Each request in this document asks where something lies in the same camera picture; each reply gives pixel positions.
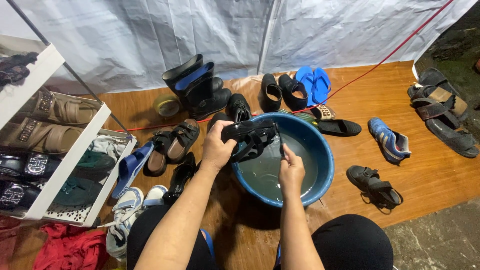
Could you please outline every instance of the rain boot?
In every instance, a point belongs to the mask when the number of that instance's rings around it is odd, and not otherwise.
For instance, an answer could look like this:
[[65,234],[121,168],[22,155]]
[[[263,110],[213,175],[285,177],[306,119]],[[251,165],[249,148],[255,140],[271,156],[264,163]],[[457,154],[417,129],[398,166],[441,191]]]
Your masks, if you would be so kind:
[[226,88],[213,91],[214,66],[213,62],[209,62],[175,85],[180,102],[190,117],[197,121],[225,108],[232,95]]
[[[163,81],[177,95],[175,91],[175,84],[186,76],[192,74],[197,69],[204,65],[204,57],[201,54],[194,55],[190,60],[186,61],[178,67],[174,67],[165,71],[162,74]],[[222,79],[218,77],[213,78],[213,91],[221,90],[223,87]]]

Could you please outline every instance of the concrete ground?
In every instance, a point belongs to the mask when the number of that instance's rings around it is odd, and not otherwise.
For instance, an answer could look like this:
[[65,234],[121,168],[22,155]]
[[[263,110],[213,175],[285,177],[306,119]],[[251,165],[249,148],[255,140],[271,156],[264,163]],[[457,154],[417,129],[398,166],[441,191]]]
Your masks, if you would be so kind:
[[384,229],[399,270],[480,269],[480,198]]

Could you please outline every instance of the blue sneaker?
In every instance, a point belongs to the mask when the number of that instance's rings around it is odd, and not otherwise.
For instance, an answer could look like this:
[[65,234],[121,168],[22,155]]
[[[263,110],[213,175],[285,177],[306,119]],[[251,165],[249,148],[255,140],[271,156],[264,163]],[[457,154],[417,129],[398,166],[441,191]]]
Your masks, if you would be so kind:
[[382,152],[388,162],[397,164],[410,157],[412,152],[408,150],[408,137],[388,128],[380,118],[368,120],[368,130],[382,145]]

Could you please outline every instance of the white shoe rack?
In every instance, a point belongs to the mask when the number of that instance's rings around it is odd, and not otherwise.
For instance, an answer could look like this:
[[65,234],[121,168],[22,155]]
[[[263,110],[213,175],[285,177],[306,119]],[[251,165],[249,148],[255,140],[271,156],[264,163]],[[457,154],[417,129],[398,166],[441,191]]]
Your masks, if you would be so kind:
[[[37,61],[27,65],[30,74],[20,82],[6,85],[3,89],[0,89],[0,128],[10,120],[25,102],[31,98],[31,96],[36,93],[36,91],[65,62],[64,58],[55,49],[53,44],[45,45],[42,41],[0,35],[0,54],[5,52],[30,51],[38,53]],[[118,177],[118,161],[131,153],[136,144],[136,139],[126,130],[122,133],[102,129],[105,121],[111,115],[111,111],[105,103],[60,93],[56,93],[55,95],[80,99],[83,102],[94,105],[98,112],[78,137],[69,152],[65,155],[53,175],[48,180],[44,180],[38,185],[42,191],[33,205],[27,211],[0,211],[0,214],[25,220],[44,219],[66,222],[76,226],[91,227]],[[100,182],[103,184],[103,189],[98,195],[95,203],[76,207],[67,207],[53,203],[53,199],[97,135],[122,137],[124,138],[124,144],[126,147],[110,175]]]

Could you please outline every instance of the white tarp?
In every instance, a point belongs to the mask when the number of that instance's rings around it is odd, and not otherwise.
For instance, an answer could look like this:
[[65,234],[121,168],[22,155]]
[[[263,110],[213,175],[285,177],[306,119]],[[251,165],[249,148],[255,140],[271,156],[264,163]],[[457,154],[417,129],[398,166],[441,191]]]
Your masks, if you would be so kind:
[[[447,0],[16,0],[95,92],[165,86],[197,53],[223,79],[376,64]],[[476,0],[454,0],[388,61],[418,58]],[[0,34],[38,39],[6,1]],[[60,68],[49,83],[84,93]]]

